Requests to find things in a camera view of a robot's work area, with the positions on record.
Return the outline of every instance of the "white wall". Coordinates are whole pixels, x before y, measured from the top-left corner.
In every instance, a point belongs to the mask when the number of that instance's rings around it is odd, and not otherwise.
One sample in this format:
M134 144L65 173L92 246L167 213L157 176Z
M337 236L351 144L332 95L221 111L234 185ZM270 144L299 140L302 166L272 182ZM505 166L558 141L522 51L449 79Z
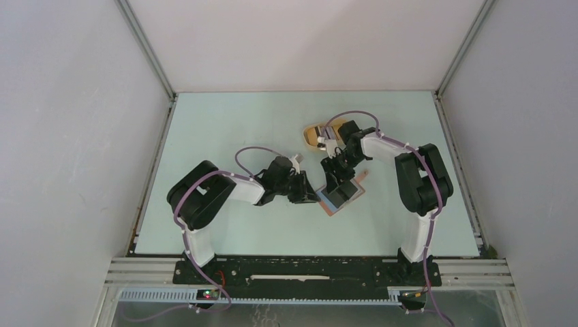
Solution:
M113 0L0 4L2 326L88 326L168 108Z
M578 2L501 0L444 97L533 326L576 326Z
M483 0L133 0L176 91L433 90Z

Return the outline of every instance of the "light blue tabletop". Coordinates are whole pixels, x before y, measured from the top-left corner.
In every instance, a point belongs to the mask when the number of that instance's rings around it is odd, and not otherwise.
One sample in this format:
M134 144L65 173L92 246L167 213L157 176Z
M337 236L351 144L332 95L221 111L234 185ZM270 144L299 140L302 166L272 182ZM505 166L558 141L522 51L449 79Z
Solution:
M366 110L380 119L381 130L413 146L434 143L452 178L454 195L438 220L434 255L477 256L478 249L457 183L438 113L426 91L181 93L170 124L151 197L138 235L136 253L179 254L179 228L166 202L169 189L202 160L219 169L244 172L234 162L243 146L259 145L301 163L314 189L324 184L322 152L311 152L303 128L347 110ZM360 128L374 125L359 114L346 116ZM273 155L248 150L240 160L253 173L267 168ZM329 217L319 204L291 204L278 196L262 207L229 200L209 225L219 254L236 255L396 255L408 212L399 199L395 170L364 161L366 194Z

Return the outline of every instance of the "glass panel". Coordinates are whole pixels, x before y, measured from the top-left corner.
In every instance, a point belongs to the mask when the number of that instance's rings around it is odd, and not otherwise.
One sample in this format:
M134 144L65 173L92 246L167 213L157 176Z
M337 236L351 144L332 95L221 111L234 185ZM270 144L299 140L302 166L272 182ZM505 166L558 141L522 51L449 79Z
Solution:
M493 291L436 292L441 310L456 326L505 326L496 293ZM316 326L445 326L433 313L406 315L394 306L348 305L233 305L221 313L196 314L194 310L180 309L167 312L155 319L146 318L175 307L172 303L120 302L113 326L247 326L247 327L316 327ZM432 309L431 303L426 308Z

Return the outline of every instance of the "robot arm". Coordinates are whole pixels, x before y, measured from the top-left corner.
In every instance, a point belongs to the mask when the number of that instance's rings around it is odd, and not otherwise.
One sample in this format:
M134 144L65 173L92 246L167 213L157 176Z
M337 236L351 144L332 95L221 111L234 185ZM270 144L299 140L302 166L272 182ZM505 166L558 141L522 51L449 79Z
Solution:
M433 185L427 176L421 176L424 170L416 155L406 147L400 147L381 138L375 128L360 129L354 121L339 128L339 135L345 143L345 149L337 147L334 140L319 141L328 153L321 161L327 181L327 192L346 196L342 192L355 176L355 166L363 160L377 159L396 169L399 195L404 206L412 213L406 223L406 237L401 244L401 253L409 262L423 260L423 248L429 231L429 221L437 210L438 199ZM453 194L453 186L444 166L438 148L426 144L418 149L425 158L440 190L443 205Z
M201 182L193 190L179 210L179 220L187 239L192 257L199 266L204 266L215 256L211 245L211 234L207 225L215 218L226 200L240 200L255 206L263 206L277 195L287 196L295 204L318 202L304 170L299 163L303 157L276 157L268 169L255 178L236 174L216 174ZM190 187L209 173L219 171L208 160L201 162L181 179L167 195L167 202L175 212Z

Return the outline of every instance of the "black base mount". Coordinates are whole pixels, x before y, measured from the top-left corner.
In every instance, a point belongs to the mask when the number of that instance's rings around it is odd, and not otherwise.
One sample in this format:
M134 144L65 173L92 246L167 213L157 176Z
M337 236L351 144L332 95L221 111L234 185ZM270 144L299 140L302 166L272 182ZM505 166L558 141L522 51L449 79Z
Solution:
M392 257L217 255L202 269L217 283L225 283L225 289L234 298L386 300L389 299L390 286L425 285L422 263L411 264L400 260L399 254L398 260ZM431 285L441 286L440 271L431 256L427 258L427 268ZM267 275L301 278L262 278ZM304 275L324 276L328 279L307 279L303 278ZM185 256L176 263L172 282L207 284Z

